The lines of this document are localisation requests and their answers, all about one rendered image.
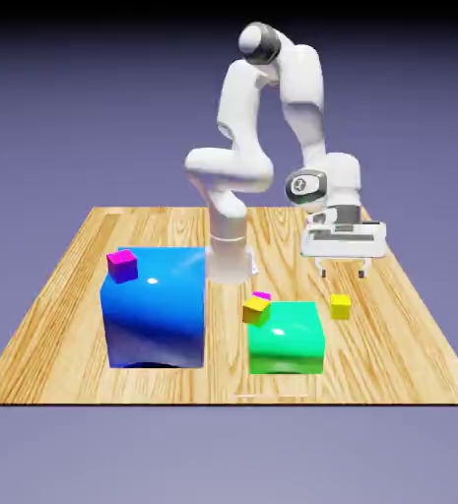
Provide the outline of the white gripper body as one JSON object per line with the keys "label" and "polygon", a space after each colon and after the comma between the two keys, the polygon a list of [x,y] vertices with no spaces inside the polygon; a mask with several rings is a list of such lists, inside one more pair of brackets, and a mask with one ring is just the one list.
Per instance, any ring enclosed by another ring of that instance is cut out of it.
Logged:
{"label": "white gripper body", "polygon": [[305,257],[325,259],[381,258],[386,252],[386,224],[309,224],[301,235],[300,252]]}

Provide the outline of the large blue box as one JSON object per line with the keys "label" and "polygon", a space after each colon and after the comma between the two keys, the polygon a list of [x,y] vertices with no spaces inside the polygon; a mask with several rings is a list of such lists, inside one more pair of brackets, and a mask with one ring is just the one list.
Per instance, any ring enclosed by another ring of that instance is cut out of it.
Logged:
{"label": "large blue box", "polygon": [[205,249],[121,247],[138,261],[138,279],[99,292],[109,365],[201,368],[205,349]]}

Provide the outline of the large green box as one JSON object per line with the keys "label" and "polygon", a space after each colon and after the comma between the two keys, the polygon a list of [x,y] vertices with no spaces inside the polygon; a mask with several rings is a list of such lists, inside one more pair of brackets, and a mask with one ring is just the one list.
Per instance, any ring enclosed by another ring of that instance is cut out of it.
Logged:
{"label": "large green box", "polygon": [[249,372],[322,374],[325,346],[315,302],[272,302],[268,320],[248,327]]}

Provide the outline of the small yellow cube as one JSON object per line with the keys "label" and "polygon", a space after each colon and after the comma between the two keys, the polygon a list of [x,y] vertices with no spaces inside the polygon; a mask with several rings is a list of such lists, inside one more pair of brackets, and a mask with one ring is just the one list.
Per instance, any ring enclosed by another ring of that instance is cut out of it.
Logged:
{"label": "small yellow cube", "polygon": [[351,306],[351,298],[347,294],[331,294],[330,315],[332,319],[348,320],[350,318]]}
{"label": "small yellow cube", "polygon": [[256,295],[248,298],[242,306],[242,321],[245,324],[262,326],[270,317],[271,301]]}

